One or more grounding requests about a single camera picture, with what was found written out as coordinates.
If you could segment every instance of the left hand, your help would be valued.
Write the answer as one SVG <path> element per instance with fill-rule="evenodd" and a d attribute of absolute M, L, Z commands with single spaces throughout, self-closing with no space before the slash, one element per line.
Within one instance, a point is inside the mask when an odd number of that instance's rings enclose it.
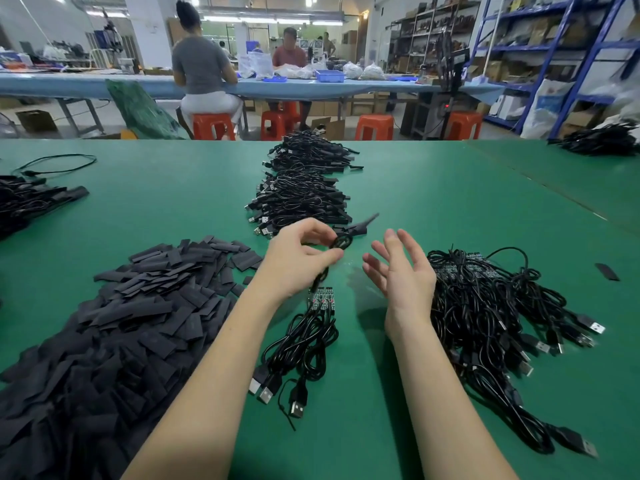
<path fill-rule="evenodd" d="M 278 304 L 308 288 L 324 268 L 338 262 L 344 251 L 338 248 L 321 251 L 303 243 L 330 246 L 337 234 L 316 219 L 304 219 L 283 227 L 269 243 L 250 287 L 261 287 Z"/>

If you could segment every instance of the person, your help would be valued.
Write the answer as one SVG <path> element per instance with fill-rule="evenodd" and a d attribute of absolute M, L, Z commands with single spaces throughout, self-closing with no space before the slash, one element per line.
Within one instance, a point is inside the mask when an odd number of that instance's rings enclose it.
<path fill-rule="evenodd" d="M 307 65 L 305 51 L 296 45 L 298 32 L 293 27 L 287 27 L 282 33 L 283 44 L 273 52 L 273 66 L 278 69 L 284 64 L 292 64 L 298 67 Z M 277 101 L 268 101 L 269 109 L 278 110 Z M 300 131 L 308 130 L 307 117 L 311 111 L 311 101 L 300 101 Z"/>
<path fill-rule="evenodd" d="M 220 40 L 220 48 L 222 49 L 222 52 L 225 53 L 227 58 L 230 59 L 231 58 L 231 52 L 229 52 L 228 49 L 225 47 L 225 41 L 224 40 Z"/>
<path fill-rule="evenodd" d="M 329 32 L 324 33 L 323 50 L 325 51 L 327 57 L 331 57 L 335 52 L 335 44 L 331 40 L 329 40 Z"/>
<path fill-rule="evenodd" d="M 180 109 L 193 132 L 193 115 L 200 112 L 228 113 L 237 124 L 242 99 L 224 91 L 223 80 L 236 85 L 238 78 L 222 48 L 202 36 L 200 15 L 190 3 L 178 0 L 175 9 L 187 36 L 173 47 L 173 80 L 184 88 Z"/>
<path fill-rule="evenodd" d="M 320 251 L 304 243 L 329 246 L 334 239 L 331 227 L 309 218 L 284 227 L 270 241 L 217 338 L 122 480 L 227 478 L 247 389 L 272 316 L 344 255 L 338 248 Z M 388 229 L 384 241 L 373 241 L 371 247 L 386 262 L 366 253 L 362 268 L 388 298 L 385 330 L 396 350 L 424 476 L 516 480 L 431 325 L 436 275 L 420 245 L 407 231 Z"/>

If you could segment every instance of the forearm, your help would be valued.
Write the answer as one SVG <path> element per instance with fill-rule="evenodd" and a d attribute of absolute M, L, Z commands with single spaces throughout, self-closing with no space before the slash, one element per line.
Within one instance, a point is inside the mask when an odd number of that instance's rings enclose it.
<path fill-rule="evenodd" d="M 227 477 L 260 344 L 277 309 L 252 284 L 123 480 Z"/>
<path fill-rule="evenodd" d="M 460 384 L 427 322 L 393 340 L 424 476 L 517 479 Z"/>

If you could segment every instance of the man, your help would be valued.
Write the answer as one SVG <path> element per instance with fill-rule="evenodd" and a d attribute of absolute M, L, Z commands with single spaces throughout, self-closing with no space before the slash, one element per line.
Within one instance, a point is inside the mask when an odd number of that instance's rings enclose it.
<path fill-rule="evenodd" d="M 326 56 L 331 57 L 335 52 L 335 44 L 329 40 L 329 32 L 324 33 L 323 45 L 323 50 L 326 52 Z"/>
<path fill-rule="evenodd" d="M 229 52 L 227 50 L 227 48 L 225 47 L 225 42 L 222 41 L 222 40 L 220 40 L 220 47 L 222 48 L 222 52 L 224 52 L 225 55 L 227 56 L 227 58 L 230 59 L 231 58 L 231 52 Z"/>
<path fill-rule="evenodd" d="M 292 64 L 298 67 L 307 65 L 307 55 L 305 51 L 296 46 L 298 32 L 293 27 L 284 29 L 282 39 L 284 43 L 273 53 L 273 66 L 278 69 L 284 64 Z M 277 101 L 269 101 L 269 109 L 278 110 Z M 300 101 L 300 131 L 308 130 L 307 117 L 311 110 L 311 101 Z"/>

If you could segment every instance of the finger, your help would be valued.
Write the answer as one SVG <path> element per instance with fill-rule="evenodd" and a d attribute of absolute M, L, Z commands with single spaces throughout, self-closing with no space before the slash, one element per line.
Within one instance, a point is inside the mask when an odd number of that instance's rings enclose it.
<path fill-rule="evenodd" d="M 388 252 L 387 248 L 385 247 L 385 245 L 384 245 L 384 244 L 382 244 L 382 242 L 380 242 L 380 241 L 373 241 L 373 242 L 371 243 L 371 248 L 372 248 L 375 252 L 377 252 L 377 253 L 380 255 L 380 257 L 381 257 L 382 259 L 384 259 L 385 261 L 389 262 L 389 259 L 390 259 L 390 257 L 389 257 L 389 252 Z"/>
<path fill-rule="evenodd" d="M 320 244 L 330 246 L 338 237 L 331 227 L 312 217 L 302 219 L 289 227 L 300 238 L 300 242 L 306 242 L 308 237 L 313 237 L 317 239 Z"/>
<path fill-rule="evenodd" d="M 398 239 L 400 239 L 400 242 L 404 244 L 404 247 L 409 252 L 414 267 L 422 268 L 429 264 L 427 256 L 424 254 L 420 244 L 412 238 L 411 234 L 404 229 L 398 229 Z"/>
<path fill-rule="evenodd" d="M 379 272 L 373 269 L 369 263 L 362 263 L 362 270 L 364 274 L 366 274 L 369 279 L 377 286 L 377 288 L 387 296 L 387 279 L 382 276 Z"/>
<path fill-rule="evenodd" d="M 385 247 L 389 251 L 389 264 L 394 262 L 394 266 L 411 266 L 409 259 L 404 255 L 404 246 L 393 229 L 385 232 Z"/>
<path fill-rule="evenodd" d="M 364 253 L 362 255 L 362 260 L 365 263 L 367 263 L 369 266 L 371 266 L 373 269 L 375 269 L 377 272 L 382 274 L 382 276 L 384 276 L 385 278 L 387 277 L 389 272 L 389 266 L 380 262 L 380 260 L 375 256 L 373 256 L 373 254 Z"/>
<path fill-rule="evenodd" d="M 325 267 L 329 267 L 332 264 L 337 263 L 344 256 L 344 251 L 339 248 L 329 249 L 321 251 L 320 254 L 314 256 L 314 262 L 321 271 Z"/>
<path fill-rule="evenodd" d="M 318 254 L 322 254 L 322 251 L 316 248 L 312 248 L 310 246 L 302 246 L 302 252 L 307 256 L 316 256 Z"/>

